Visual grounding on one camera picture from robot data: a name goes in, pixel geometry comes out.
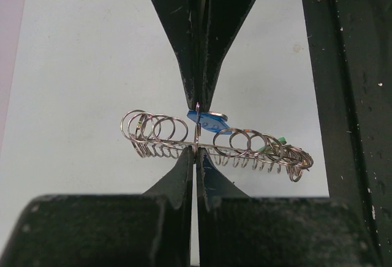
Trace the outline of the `steel disc with key rings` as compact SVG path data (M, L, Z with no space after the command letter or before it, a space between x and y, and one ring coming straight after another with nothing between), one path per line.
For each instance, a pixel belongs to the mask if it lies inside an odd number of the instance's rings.
M143 120L140 130L136 127ZM314 160L311 155L296 146L286 144L281 154L259 156L259 149L278 138L252 129L230 127L230 135L213 133L212 140L202 142L202 130L191 137L185 120L165 114L154 114L143 110L131 110L121 119L120 131L132 143L141 158L160 157L178 159L189 148L193 152L205 149L218 166L246 168L252 170L286 171L292 182L298 182L303 173L311 169Z

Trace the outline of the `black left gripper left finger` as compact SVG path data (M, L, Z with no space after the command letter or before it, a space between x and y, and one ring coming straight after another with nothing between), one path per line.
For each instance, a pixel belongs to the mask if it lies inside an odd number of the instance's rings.
M189 266L194 154L142 194L42 195L30 201L2 266Z

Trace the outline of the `blue tag key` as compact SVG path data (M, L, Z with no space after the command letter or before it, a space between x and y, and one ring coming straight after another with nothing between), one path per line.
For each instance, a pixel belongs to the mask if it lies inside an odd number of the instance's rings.
M214 134L221 133L223 135L230 135L230 126L227 124L228 117L222 113L200 111L200 104L197 102L194 110L189 110L187 117L195 123L195 131L198 128L207 130Z

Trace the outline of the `green tag key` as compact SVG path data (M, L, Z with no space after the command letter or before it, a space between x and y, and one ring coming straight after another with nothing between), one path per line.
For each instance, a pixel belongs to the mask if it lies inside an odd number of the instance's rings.
M260 148L259 151L259 156L262 155L276 155L279 156L282 151L282 147L287 144L287 140L285 137L280 137L277 139L277 141L270 141L266 146Z

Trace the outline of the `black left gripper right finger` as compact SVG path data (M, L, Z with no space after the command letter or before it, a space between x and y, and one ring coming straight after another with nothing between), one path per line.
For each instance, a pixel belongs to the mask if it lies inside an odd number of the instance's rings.
M255 198L196 156L201 266L380 266L349 206L329 198Z

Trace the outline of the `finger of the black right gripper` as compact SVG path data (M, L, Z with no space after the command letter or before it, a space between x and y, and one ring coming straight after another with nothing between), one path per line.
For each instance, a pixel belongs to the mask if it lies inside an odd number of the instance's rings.
M179 65L187 106L196 106L197 0L151 0Z
M202 24L200 110L209 111L223 61L256 0L206 0Z

